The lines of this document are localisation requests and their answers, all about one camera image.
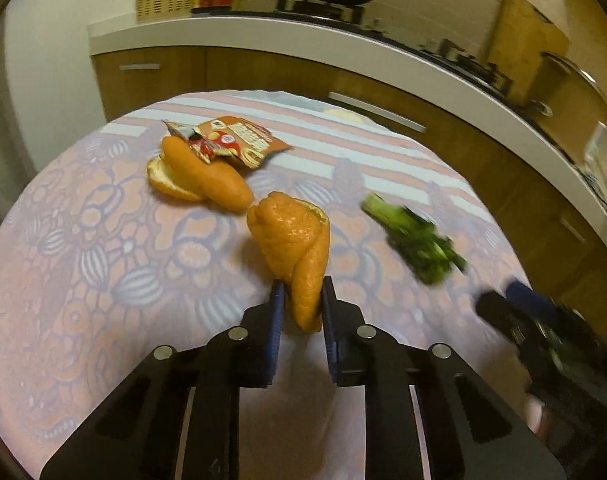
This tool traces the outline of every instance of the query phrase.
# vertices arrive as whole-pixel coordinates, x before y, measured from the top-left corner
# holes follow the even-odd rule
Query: floral tablecloth
[[[0,229],[0,434],[35,478],[152,348],[200,346],[267,297],[271,275],[245,218],[152,191],[161,119],[238,115],[294,146],[252,173],[325,209],[337,296],[405,344],[446,342],[509,402],[514,352],[475,316],[475,294],[523,270],[466,181],[434,153],[347,110],[282,92],[186,94],[107,124],[43,170]],[[428,288],[359,209],[373,190],[433,219],[469,262]],[[362,388],[330,383],[323,335],[286,326],[276,383],[244,390],[242,478],[363,478]]]

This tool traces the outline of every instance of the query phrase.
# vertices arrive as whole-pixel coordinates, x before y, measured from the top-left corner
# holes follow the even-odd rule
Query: snack wrapper
[[[255,170],[271,153],[291,148],[266,128],[241,117],[219,117],[194,127],[164,122],[170,135],[183,137],[207,164],[215,156],[234,156]]]

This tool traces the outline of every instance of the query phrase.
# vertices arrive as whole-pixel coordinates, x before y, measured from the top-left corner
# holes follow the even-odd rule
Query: metal screw
[[[453,351],[450,349],[450,346],[439,343],[432,347],[432,353],[440,359],[448,359],[453,354]]]
[[[163,361],[172,355],[172,348],[168,345],[157,346],[152,353],[157,361]]]
[[[233,326],[228,332],[228,337],[233,341],[241,341],[248,337],[248,331],[242,326]]]
[[[363,337],[363,339],[370,339],[372,337],[375,337],[376,333],[377,331],[374,326],[362,325],[357,328],[357,335],[359,337]]]

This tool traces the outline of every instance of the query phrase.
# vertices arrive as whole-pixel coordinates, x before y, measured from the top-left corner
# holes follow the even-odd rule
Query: cutting board
[[[485,61],[496,63],[513,80],[507,98],[523,105],[541,65],[541,53],[565,56],[569,45],[568,37],[528,0],[503,0]]]

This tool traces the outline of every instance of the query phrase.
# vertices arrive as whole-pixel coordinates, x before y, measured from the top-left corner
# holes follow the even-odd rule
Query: gas burner
[[[277,10],[289,14],[312,16],[322,20],[361,25],[363,7],[340,6],[316,0],[277,0]]]
[[[464,74],[467,78],[504,97],[507,97],[512,88],[512,79],[497,70],[496,64],[482,65],[474,56],[447,38],[443,38],[436,53],[427,49],[424,49],[424,52],[446,63],[454,72]]]

